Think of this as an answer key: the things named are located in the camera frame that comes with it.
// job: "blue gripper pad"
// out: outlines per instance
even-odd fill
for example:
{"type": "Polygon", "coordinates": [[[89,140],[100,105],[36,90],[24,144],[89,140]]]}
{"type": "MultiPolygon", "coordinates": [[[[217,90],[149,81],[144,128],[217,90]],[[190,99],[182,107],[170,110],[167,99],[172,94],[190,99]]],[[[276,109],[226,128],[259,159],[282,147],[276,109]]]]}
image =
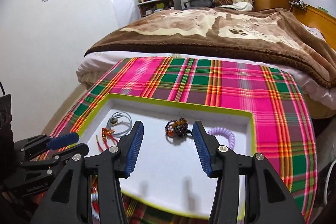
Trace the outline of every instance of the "blue gripper pad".
{"type": "Polygon", "coordinates": [[[143,139],[143,123],[135,123],[134,127],[131,130],[131,133],[129,137],[131,138],[134,133],[133,141],[130,146],[130,149],[128,150],[127,153],[127,158],[126,158],[126,167],[125,167],[125,173],[129,177],[130,174],[134,171],[135,163],[137,162],[137,158],[139,155],[139,150],[140,146],[142,143],[143,139]]]}
{"type": "Polygon", "coordinates": [[[210,177],[212,174],[210,154],[202,137],[201,129],[196,122],[193,125],[193,138],[198,152],[199,160],[201,161],[202,169],[207,174],[207,176],[210,177]]]}
{"type": "Polygon", "coordinates": [[[47,148],[51,150],[58,150],[73,143],[77,143],[78,141],[78,134],[73,132],[58,138],[50,139],[49,143],[47,144],[47,148]]]}

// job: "headboard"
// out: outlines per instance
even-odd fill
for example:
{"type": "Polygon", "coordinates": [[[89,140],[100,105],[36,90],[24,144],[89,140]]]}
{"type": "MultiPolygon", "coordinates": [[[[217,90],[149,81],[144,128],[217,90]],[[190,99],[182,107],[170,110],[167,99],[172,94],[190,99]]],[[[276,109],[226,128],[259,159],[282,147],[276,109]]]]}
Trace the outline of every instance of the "headboard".
{"type": "Polygon", "coordinates": [[[328,44],[336,50],[336,18],[312,6],[308,6],[307,10],[293,6],[293,14],[304,25],[319,29],[328,44]]]}

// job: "colorful checkered cloth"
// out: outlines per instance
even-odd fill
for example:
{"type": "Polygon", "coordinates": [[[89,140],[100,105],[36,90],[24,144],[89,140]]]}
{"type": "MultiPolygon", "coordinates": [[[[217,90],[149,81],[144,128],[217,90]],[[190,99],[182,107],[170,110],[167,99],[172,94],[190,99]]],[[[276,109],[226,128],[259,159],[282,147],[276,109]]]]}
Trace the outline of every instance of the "colorful checkered cloth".
{"type": "MultiPolygon", "coordinates": [[[[77,132],[108,93],[252,112],[256,150],[267,156],[308,221],[317,185],[315,139],[305,101],[291,75],[264,66],[216,60],[124,59],[83,96],[52,135],[77,132]]],[[[124,201],[131,223],[204,222],[168,214],[128,197],[124,201]]]]}

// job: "lavender coil bracelet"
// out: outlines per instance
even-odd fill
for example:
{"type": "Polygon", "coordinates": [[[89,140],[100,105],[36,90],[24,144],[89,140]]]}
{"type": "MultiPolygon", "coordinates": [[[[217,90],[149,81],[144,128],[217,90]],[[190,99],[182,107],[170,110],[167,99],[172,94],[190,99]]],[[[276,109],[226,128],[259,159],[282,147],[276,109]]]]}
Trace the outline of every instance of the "lavender coil bracelet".
{"type": "Polygon", "coordinates": [[[232,133],[232,131],[226,129],[226,128],[223,128],[223,127],[215,127],[215,128],[212,128],[208,131],[208,134],[209,135],[222,135],[224,136],[225,138],[228,139],[229,141],[229,148],[231,150],[234,149],[235,145],[236,145],[236,138],[235,138],[235,135],[232,133]]]}

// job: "screw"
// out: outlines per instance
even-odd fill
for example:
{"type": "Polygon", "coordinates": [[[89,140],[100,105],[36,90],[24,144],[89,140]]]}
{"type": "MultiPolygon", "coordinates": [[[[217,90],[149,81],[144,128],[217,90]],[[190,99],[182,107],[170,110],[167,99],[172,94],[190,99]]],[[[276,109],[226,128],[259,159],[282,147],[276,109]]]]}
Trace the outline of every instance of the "screw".
{"type": "Polygon", "coordinates": [[[73,155],[72,156],[72,159],[74,160],[74,161],[78,161],[78,160],[80,160],[81,159],[81,155],[80,154],[75,154],[75,155],[73,155]]]}
{"type": "Polygon", "coordinates": [[[256,154],[255,157],[257,158],[257,160],[263,160],[265,158],[265,156],[261,153],[256,154]]]}
{"type": "Polygon", "coordinates": [[[221,152],[227,152],[229,149],[225,145],[221,145],[218,147],[218,150],[221,152]]]}
{"type": "Polygon", "coordinates": [[[111,147],[109,148],[109,151],[110,151],[111,153],[116,153],[116,152],[118,152],[118,150],[119,150],[118,146],[111,146],[111,147]]]}

